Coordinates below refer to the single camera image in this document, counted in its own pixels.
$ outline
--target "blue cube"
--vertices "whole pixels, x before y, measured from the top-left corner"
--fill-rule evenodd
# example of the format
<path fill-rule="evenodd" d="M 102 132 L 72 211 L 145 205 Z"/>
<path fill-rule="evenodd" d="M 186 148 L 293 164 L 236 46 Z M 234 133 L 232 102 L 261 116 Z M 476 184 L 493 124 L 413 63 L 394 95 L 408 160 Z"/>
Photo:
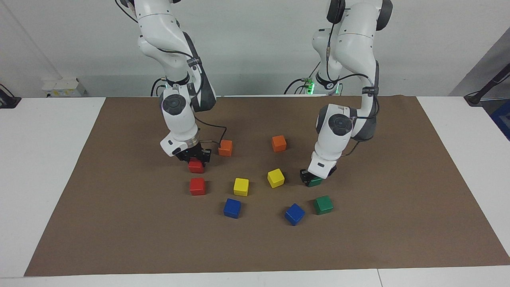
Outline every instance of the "blue cube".
<path fill-rule="evenodd" d="M 304 210 L 297 204 L 293 204 L 287 212 L 285 212 L 285 218 L 293 225 L 296 226 L 301 219 L 304 217 Z"/>
<path fill-rule="evenodd" d="M 234 199 L 227 199 L 225 202 L 225 208 L 223 209 L 223 214 L 225 216 L 231 218 L 239 218 L 239 213 L 241 212 L 241 202 Z"/>

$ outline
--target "green led light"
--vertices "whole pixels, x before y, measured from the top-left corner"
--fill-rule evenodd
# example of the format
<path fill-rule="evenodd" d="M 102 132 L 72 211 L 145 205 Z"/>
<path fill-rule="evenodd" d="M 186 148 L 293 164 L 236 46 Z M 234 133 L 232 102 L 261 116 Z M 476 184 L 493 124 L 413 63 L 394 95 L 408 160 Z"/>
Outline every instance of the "green led light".
<path fill-rule="evenodd" d="M 312 82 L 312 85 L 307 90 L 307 94 L 314 94 L 314 89 L 315 89 L 315 83 Z"/>

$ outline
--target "orange cube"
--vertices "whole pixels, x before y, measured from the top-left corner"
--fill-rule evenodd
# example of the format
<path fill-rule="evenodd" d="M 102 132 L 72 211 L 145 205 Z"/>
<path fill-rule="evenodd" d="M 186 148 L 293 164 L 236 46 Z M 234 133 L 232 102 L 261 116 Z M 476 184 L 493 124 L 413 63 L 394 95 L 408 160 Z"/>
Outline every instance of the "orange cube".
<path fill-rule="evenodd" d="M 231 140 L 222 139 L 218 148 L 218 154 L 220 156 L 232 156 L 232 147 Z"/>
<path fill-rule="evenodd" d="M 273 145 L 273 150 L 276 153 L 287 149 L 287 142 L 285 141 L 285 137 L 282 135 L 274 136 L 271 144 Z"/>

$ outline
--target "blue object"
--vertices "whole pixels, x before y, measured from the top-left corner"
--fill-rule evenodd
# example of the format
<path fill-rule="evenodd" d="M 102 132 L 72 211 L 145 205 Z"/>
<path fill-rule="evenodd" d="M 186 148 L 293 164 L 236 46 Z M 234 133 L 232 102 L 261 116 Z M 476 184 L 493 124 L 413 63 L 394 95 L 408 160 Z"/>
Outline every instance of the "blue object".
<path fill-rule="evenodd" d="M 491 114 L 491 118 L 506 138 L 510 140 L 510 101 Z"/>
<path fill-rule="evenodd" d="M 297 204 L 293 204 L 287 212 L 285 212 L 285 219 L 287 219 L 293 226 L 296 226 L 304 217 L 304 210 Z"/>
<path fill-rule="evenodd" d="M 239 218 L 239 213 L 241 212 L 241 202 L 234 199 L 227 199 L 225 202 L 225 208 L 223 209 L 223 214 L 225 216 L 231 218 Z"/>

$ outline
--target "red cube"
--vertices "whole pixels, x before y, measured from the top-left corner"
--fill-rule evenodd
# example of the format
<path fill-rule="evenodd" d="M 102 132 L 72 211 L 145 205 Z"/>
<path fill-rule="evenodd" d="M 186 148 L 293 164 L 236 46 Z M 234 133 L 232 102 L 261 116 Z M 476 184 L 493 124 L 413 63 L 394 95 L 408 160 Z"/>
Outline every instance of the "red cube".
<path fill-rule="evenodd" d="M 203 178 L 192 178 L 190 181 L 191 195 L 206 195 L 206 181 Z"/>
<path fill-rule="evenodd" d="M 196 158 L 191 158 L 188 164 L 188 168 L 193 174 L 203 174 L 203 164 Z"/>

